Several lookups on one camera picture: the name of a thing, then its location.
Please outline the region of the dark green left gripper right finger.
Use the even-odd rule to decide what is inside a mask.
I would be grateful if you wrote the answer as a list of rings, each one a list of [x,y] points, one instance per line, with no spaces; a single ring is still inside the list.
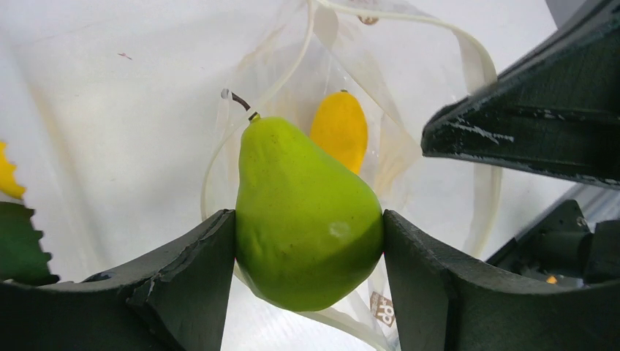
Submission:
[[[403,350],[617,350],[619,283],[567,288],[504,271],[384,212]]]

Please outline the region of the clear polka dot zip bag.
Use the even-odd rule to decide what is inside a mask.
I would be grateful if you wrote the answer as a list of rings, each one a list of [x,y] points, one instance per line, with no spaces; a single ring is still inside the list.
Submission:
[[[407,1],[286,1],[222,91],[201,214],[235,202],[249,113],[233,104],[233,94],[263,116],[310,132],[322,100],[346,90],[368,127],[360,177],[382,206],[479,257],[498,212],[501,170],[426,159],[420,140],[441,107],[496,79],[488,51],[471,34]]]

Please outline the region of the yellow toy pepper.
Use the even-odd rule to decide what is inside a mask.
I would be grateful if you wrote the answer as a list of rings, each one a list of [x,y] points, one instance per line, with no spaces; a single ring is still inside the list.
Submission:
[[[321,101],[309,137],[348,170],[360,173],[368,147],[368,124],[359,101],[351,93],[337,91]]]

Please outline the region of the green toy pepper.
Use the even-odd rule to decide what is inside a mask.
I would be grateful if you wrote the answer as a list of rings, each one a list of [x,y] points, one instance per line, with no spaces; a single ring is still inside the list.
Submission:
[[[382,206],[371,187],[293,123],[247,108],[238,157],[235,258],[259,298],[326,309],[373,272]]]

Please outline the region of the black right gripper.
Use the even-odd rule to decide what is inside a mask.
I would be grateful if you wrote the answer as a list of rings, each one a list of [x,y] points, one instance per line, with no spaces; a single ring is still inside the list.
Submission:
[[[619,188],[619,3],[586,1],[495,83],[438,111],[424,156]],[[619,220],[564,200],[486,262],[564,287],[619,280]]]

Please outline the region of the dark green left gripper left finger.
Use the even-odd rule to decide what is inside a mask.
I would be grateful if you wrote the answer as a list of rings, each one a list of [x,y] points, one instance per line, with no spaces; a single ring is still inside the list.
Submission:
[[[83,282],[1,284],[3,350],[219,350],[235,213]]]

